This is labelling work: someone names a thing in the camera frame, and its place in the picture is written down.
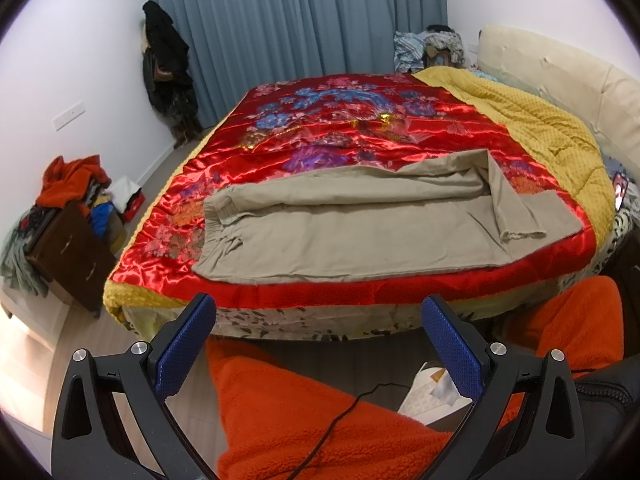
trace cream upholstered headboard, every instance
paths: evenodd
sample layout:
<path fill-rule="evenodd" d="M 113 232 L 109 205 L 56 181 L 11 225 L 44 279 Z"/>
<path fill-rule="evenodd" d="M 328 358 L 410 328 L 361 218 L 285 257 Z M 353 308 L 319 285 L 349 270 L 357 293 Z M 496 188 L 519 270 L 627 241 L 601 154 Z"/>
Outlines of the cream upholstered headboard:
<path fill-rule="evenodd" d="M 640 182 L 640 82 L 583 50 L 500 25 L 482 29 L 478 66 L 579 117 Z"/>

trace orange fleece fabric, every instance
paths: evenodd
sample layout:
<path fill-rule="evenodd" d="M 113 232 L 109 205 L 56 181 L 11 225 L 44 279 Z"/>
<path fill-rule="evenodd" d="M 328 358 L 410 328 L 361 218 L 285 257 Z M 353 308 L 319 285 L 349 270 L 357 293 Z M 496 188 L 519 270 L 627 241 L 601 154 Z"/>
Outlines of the orange fleece fabric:
<path fill-rule="evenodd" d="M 539 308 L 514 313 L 505 332 L 539 356 L 562 349 L 574 370 L 619 361 L 622 304 L 616 284 L 602 276 L 584 280 Z M 286 480 L 353 402 L 281 368 L 249 343 L 210 337 L 207 356 L 229 445 L 218 461 L 223 480 Z M 517 415 L 521 403 L 522 394 L 512 396 L 502 424 Z M 450 436 L 361 400 L 296 478 L 414 480 Z"/>
<path fill-rule="evenodd" d="M 59 207 L 72 200 L 81 200 L 89 187 L 91 177 L 100 184 L 108 184 L 109 177 L 100 166 L 100 156 L 92 155 L 65 162 L 62 156 L 54 158 L 42 175 L 42 190 L 36 199 L 41 207 Z M 89 208 L 83 204 L 78 207 L 85 216 Z"/>

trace curtain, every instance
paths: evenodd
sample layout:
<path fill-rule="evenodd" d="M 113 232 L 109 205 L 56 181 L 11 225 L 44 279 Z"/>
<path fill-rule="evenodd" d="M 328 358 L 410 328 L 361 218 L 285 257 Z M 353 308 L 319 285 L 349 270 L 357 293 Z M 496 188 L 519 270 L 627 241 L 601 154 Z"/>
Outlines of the curtain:
<path fill-rule="evenodd" d="M 203 126 L 262 83 L 394 70 L 395 30 L 447 23 L 446 0 L 155 0 L 190 49 Z"/>

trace wall outlet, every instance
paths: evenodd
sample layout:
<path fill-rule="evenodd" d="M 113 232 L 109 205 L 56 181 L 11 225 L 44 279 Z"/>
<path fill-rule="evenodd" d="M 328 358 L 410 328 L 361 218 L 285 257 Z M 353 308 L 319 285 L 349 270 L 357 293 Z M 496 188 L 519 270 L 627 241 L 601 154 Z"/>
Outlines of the wall outlet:
<path fill-rule="evenodd" d="M 69 110 L 53 119 L 53 125 L 56 128 L 56 131 L 62 129 L 64 126 L 66 126 L 82 114 L 84 114 L 84 103 L 80 102 L 73 108 L 69 108 Z"/>

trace metal screw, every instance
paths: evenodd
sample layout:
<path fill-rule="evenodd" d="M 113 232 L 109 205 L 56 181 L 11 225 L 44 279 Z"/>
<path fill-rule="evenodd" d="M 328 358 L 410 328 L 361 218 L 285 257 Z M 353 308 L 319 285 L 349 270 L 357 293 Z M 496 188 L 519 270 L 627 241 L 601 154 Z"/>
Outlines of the metal screw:
<path fill-rule="evenodd" d="M 84 348 L 76 350 L 73 355 L 74 361 L 82 361 L 82 359 L 84 359 L 85 357 L 86 357 L 86 350 Z"/>
<path fill-rule="evenodd" d="M 491 349 L 491 352 L 496 355 L 505 355 L 507 353 L 507 347 L 502 343 L 498 343 L 497 341 L 495 343 L 491 343 L 491 346 L 489 346 L 489 348 Z"/>
<path fill-rule="evenodd" d="M 564 352 L 562 352 L 562 350 L 558 350 L 557 348 L 554 348 L 551 351 L 551 357 L 556 361 L 564 361 Z"/>
<path fill-rule="evenodd" d="M 131 345 L 131 353 L 135 355 L 140 355 L 146 352 L 146 349 L 149 348 L 149 345 L 144 341 L 138 341 L 137 343 L 133 343 Z"/>

